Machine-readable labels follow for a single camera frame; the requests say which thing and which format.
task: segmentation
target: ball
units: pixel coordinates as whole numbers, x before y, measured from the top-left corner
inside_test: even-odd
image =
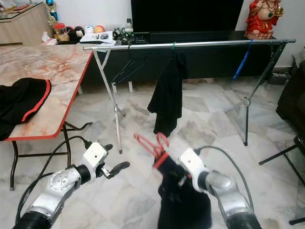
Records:
[[[105,32],[105,28],[102,25],[94,27],[94,33]]]

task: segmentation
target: clothes rack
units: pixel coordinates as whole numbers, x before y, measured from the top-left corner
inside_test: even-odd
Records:
[[[103,81],[105,83],[107,92],[109,94],[109,97],[113,103],[114,107],[114,116],[115,116],[115,122],[116,122],[116,130],[117,130],[117,137],[118,137],[118,144],[119,144],[119,152],[122,153],[122,142],[121,142],[121,133],[120,133],[120,124],[119,124],[119,118],[118,114],[121,113],[123,116],[126,116],[126,114],[118,107],[114,97],[113,93],[109,87],[109,84],[107,82],[107,78],[104,72],[104,67],[108,61],[109,55],[111,50],[133,50],[133,49],[172,49],[173,45],[175,49],[179,48],[187,48],[187,47],[204,47],[204,46],[221,46],[221,45],[247,45],[251,42],[251,40],[241,40],[241,41],[221,41],[221,42],[186,42],[186,43],[166,43],[166,44],[135,44],[135,45],[117,45],[117,46],[91,46],[91,47],[83,47],[84,50],[92,50],[94,57],[96,59],[96,62],[98,64],[99,70],[101,72]],[[255,94],[256,90],[258,89],[259,85],[261,84],[262,80],[273,70],[276,62],[278,61],[279,57],[281,56],[281,53],[283,52],[285,46],[288,43],[295,43],[295,39],[272,39],[272,40],[254,40],[252,41],[252,45],[255,44],[269,44],[273,49],[273,45],[278,45],[275,52],[271,52],[271,59],[266,66],[265,70],[259,77],[255,87],[253,90],[249,93],[248,97],[244,98],[244,101],[236,104],[232,108],[228,109],[227,111],[230,111],[237,106],[244,104],[245,107],[245,113],[244,113],[244,145],[248,145],[248,123],[249,123],[249,107],[251,104],[251,99],[253,95]],[[98,57],[97,51],[106,51],[106,56],[101,64],[101,61]]]

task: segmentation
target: marble table top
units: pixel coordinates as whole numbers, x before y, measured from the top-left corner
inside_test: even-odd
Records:
[[[8,141],[56,137],[91,58],[81,45],[0,46],[0,85],[20,78],[49,79],[52,90],[28,122],[16,125]]]

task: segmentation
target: red table edge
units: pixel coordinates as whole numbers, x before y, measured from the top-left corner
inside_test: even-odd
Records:
[[[70,111],[70,108],[71,108],[71,106],[72,106],[72,103],[73,103],[73,101],[74,101],[74,99],[75,99],[76,93],[77,93],[77,91],[78,91],[78,89],[79,89],[79,87],[80,87],[80,85],[81,85],[82,79],[83,79],[83,77],[84,77],[84,75],[85,75],[85,73],[86,73],[86,71],[87,71],[87,69],[88,69],[88,66],[89,66],[89,63],[90,63],[90,61],[91,61],[92,55],[93,55],[93,52],[91,52],[91,54],[90,54],[90,57],[89,57],[89,59],[88,59],[88,61],[87,61],[87,63],[86,63],[85,69],[84,69],[84,71],[82,72],[81,78],[80,78],[80,80],[79,80],[79,82],[78,82],[78,84],[77,84],[77,86],[76,86],[76,88],[75,88],[74,94],[73,94],[73,96],[72,96],[72,98],[71,98],[71,100],[70,100],[70,103],[69,103],[68,107],[67,107],[66,113],[64,114],[64,116],[63,116],[63,118],[62,118],[61,124],[60,124],[58,130],[57,130],[53,135],[29,136],[29,137],[9,137],[9,138],[7,138],[7,139],[5,139],[5,140],[3,140],[3,141],[41,140],[41,139],[51,139],[51,138],[57,137],[57,136],[59,135],[60,131],[61,131],[61,128],[62,128],[62,126],[63,126],[63,123],[66,121],[66,118],[67,118],[67,116],[68,116],[68,113],[69,113],[69,111]]]

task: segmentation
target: red trim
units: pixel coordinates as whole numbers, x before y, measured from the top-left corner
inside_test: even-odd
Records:
[[[70,103],[69,103],[68,107],[67,107],[66,113],[64,114],[64,116],[62,118],[62,121],[61,121],[61,124],[60,124],[58,130],[56,131],[56,133],[54,133],[53,135],[45,135],[45,136],[9,137],[9,138],[5,139],[4,141],[40,140],[40,139],[51,139],[51,138],[57,137],[59,135],[59,133],[61,132],[61,128],[63,126],[63,123],[66,121],[66,118],[68,116],[69,110],[70,110],[70,108],[72,106],[72,102],[74,101],[74,98],[76,96],[77,90],[79,89],[79,87],[81,85],[81,81],[82,81],[82,79],[83,79],[83,77],[84,77],[84,75],[85,75],[85,73],[86,73],[86,71],[88,69],[88,66],[89,66],[90,60],[92,58],[92,55],[93,55],[93,52],[91,52],[91,55],[90,55],[90,57],[89,57],[89,59],[87,61],[87,64],[86,64],[86,66],[84,68],[84,71],[82,72],[81,78],[79,79],[79,82],[78,82],[78,84],[77,84],[77,86],[75,88],[74,94],[73,94],[73,96],[72,96],[72,98],[70,100]]]
[[[33,109],[29,110],[27,113],[24,114],[24,116],[22,118],[22,122],[24,122],[30,114],[36,112],[41,107],[41,105],[46,100],[46,98],[48,97],[50,90],[51,90],[51,84],[50,84],[49,80],[45,80],[45,81],[47,84],[47,88],[46,88],[46,91],[45,91],[43,97],[39,100],[39,102],[34,106]]]
[[[154,168],[158,169],[162,164],[163,162],[168,158],[168,153],[165,152],[161,157],[160,159],[153,165]]]

